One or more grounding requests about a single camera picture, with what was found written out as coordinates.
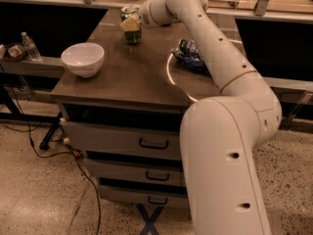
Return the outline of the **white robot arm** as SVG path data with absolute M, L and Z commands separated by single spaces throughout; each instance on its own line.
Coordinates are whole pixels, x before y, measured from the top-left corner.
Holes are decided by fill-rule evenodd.
M 273 90 L 206 14 L 207 0 L 147 0 L 141 24 L 180 22 L 196 42 L 218 95 L 189 107 L 180 151 L 196 235 L 272 235 L 252 151 L 277 132 Z

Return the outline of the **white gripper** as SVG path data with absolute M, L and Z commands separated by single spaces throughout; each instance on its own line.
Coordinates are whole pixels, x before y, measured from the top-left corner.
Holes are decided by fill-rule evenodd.
M 124 32 L 137 31 L 141 25 L 146 28 L 160 27 L 166 24 L 178 23 L 177 18 L 169 11 L 165 0 L 147 0 L 138 9 L 138 15 L 125 19 L 120 27 Z

